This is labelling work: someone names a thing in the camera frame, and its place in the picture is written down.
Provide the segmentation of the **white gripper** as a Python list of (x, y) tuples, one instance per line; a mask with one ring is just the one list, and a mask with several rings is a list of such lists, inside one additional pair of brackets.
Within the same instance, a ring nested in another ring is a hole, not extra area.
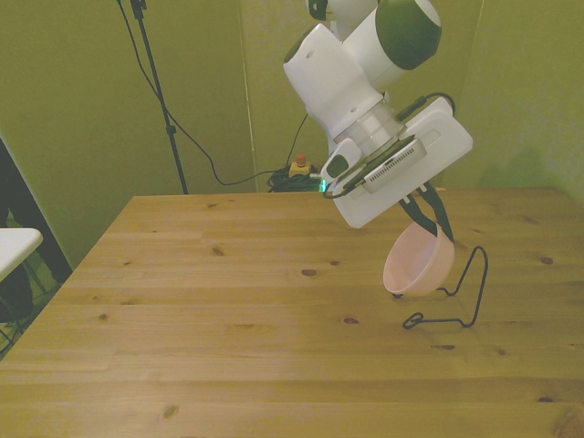
[(326, 161), (326, 197), (351, 227), (361, 228), (400, 203), (417, 225), (435, 234), (436, 222), (407, 198), (421, 188), (437, 224), (454, 240), (443, 201), (428, 183), (473, 147), (451, 98), (423, 97), (397, 116), (382, 101), (335, 142)]

